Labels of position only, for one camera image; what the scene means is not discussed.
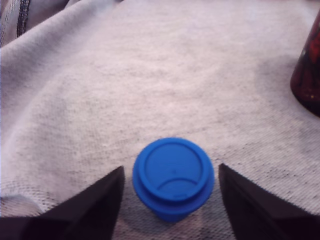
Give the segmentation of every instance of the blue cup body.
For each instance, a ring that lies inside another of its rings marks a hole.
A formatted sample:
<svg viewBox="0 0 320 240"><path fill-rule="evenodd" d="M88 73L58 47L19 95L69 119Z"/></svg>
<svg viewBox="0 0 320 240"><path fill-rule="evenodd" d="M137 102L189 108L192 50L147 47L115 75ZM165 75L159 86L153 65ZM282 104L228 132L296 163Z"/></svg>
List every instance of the blue cup body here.
<svg viewBox="0 0 320 240"><path fill-rule="evenodd" d="M200 208L214 187L208 155L182 138L152 142L138 155L132 182L140 200L160 219L178 222Z"/></svg>

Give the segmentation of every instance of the fabric surface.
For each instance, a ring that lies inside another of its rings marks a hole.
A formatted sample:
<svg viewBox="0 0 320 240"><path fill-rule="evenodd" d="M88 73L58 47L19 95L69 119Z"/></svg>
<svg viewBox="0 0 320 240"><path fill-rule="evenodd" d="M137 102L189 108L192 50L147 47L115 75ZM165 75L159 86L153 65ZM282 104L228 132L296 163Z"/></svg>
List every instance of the fabric surface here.
<svg viewBox="0 0 320 240"><path fill-rule="evenodd" d="M135 158L165 137L201 146L216 178L225 163L320 214L320 119L290 91L319 8L308 0L81 0L8 42L1 216L45 212L124 165L115 240L234 240L217 179L207 203L176 224L137 198Z"/></svg>

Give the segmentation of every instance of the red container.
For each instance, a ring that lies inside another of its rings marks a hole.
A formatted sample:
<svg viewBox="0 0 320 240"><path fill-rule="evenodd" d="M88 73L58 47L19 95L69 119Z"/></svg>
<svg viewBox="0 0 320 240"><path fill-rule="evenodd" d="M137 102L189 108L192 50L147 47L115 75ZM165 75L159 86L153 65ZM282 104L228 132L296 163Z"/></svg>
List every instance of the red container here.
<svg viewBox="0 0 320 240"><path fill-rule="evenodd" d="M320 117L320 11L291 77L296 99Z"/></svg>

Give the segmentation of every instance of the black stitching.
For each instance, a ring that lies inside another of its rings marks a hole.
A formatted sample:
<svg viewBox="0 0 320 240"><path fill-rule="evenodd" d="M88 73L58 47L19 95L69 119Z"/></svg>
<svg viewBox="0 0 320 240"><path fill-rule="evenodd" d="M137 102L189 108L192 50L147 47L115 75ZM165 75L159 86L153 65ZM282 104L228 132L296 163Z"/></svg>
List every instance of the black stitching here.
<svg viewBox="0 0 320 240"><path fill-rule="evenodd" d="M20 0L19 17L16 25L17 38L26 32L30 2L31 0Z"/></svg>

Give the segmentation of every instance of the blue lid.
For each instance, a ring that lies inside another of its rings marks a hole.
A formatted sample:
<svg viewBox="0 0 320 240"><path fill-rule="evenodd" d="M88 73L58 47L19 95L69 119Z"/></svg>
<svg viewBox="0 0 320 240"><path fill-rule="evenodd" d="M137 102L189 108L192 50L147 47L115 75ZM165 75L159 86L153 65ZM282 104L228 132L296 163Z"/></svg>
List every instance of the blue lid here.
<svg viewBox="0 0 320 240"><path fill-rule="evenodd" d="M136 159L133 186L152 210L188 214L209 198L214 171L207 154L182 138L163 138L149 144Z"/></svg>

